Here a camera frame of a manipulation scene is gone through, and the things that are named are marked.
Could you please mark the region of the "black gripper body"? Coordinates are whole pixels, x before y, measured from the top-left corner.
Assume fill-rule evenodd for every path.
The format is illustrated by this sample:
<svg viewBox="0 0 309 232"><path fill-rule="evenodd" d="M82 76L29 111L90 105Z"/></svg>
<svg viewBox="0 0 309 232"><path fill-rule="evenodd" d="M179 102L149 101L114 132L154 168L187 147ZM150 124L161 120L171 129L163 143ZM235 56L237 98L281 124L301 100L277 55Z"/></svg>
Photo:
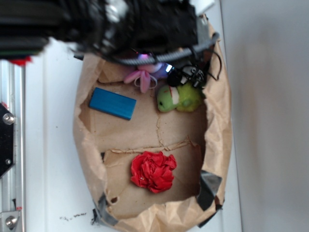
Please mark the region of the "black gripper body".
<svg viewBox="0 0 309 232"><path fill-rule="evenodd" d="M129 0L128 48L164 53L198 44L195 7L188 0Z"/></svg>

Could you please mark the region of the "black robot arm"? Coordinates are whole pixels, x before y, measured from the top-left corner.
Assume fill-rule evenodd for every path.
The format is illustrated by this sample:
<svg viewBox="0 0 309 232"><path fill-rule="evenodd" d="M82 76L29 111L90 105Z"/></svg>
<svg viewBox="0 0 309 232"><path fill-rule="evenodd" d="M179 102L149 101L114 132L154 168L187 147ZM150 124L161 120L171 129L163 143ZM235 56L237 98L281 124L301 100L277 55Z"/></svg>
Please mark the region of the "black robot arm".
<svg viewBox="0 0 309 232"><path fill-rule="evenodd" d="M130 48L161 53L197 45L197 16L187 0L1 1L1 58L36 55L49 38L103 58Z"/></svg>

